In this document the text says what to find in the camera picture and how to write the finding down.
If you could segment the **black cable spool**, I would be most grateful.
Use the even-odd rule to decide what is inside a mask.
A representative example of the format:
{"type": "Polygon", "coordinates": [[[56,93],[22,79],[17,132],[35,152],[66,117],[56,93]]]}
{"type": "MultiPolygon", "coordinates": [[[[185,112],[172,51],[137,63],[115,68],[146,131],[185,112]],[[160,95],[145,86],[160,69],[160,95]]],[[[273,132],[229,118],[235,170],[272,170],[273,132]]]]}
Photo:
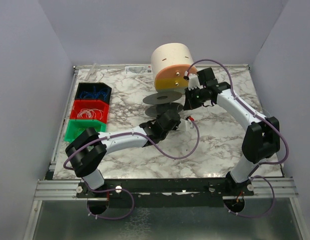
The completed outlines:
{"type": "Polygon", "coordinates": [[[183,105],[176,102],[182,97],[182,93],[177,91],[158,92],[143,98],[143,103],[150,105],[145,110],[145,114],[149,117],[157,117],[168,110],[177,113],[183,110],[183,105]]]}

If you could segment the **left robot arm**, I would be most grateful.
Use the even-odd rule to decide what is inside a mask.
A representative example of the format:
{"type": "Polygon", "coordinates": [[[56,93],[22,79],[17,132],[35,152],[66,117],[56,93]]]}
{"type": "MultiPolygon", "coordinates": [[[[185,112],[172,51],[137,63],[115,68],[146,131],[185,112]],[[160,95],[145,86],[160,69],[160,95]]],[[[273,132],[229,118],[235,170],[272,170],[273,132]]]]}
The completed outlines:
{"type": "Polygon", "coordinates": [[[180,124],[179,113],[168,110],[127,132],[96,132],[93,127],[89,127],[66,147],[65,152],[76,177],[82,178],[90,189],[97,190],[105,183],[98,170],[104,156],[124,149],[155,145],[180,124]]]}

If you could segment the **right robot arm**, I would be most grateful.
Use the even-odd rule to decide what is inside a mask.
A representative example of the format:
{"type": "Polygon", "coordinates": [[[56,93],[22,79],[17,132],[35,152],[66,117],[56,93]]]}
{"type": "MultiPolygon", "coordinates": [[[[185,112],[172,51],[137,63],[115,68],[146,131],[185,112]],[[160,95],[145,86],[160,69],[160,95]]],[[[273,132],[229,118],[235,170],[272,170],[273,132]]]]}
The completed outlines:
{"type": "Polygon", "coordinates": [[[194,110],[205,102],[222,107],[245,130],[241,146],[242,157],[238,164],[226,175],[234,184],[248,181],[259,164],[272,157],[280,149],[279,121],[275,117],[259,114],[245,103],[227,82],[218,82],[212,68],[205,68],[196,75],[185,76],[184,110],[194,110]]]}

